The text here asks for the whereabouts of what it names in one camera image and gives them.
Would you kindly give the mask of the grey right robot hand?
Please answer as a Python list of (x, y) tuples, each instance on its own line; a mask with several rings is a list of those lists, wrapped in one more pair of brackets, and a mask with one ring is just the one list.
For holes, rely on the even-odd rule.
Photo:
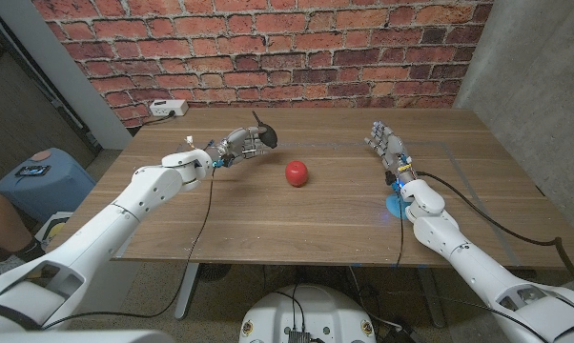
[(364, 141), (380, 157), (389, 185), (397, 184), (402, 187), (417, 178), (407, 149), (388, 126), (380, 121), (374, 122), (371, 136)]

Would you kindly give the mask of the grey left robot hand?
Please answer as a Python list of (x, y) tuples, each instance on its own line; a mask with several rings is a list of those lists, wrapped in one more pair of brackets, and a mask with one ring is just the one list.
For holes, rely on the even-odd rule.
[(244, 159), (250, 159), (268, 152), (270, 147), (261, 136), (267, 132), (265, 126), (239, 128), (205, 149), (211, 157), (212, 167), (229, 168)]

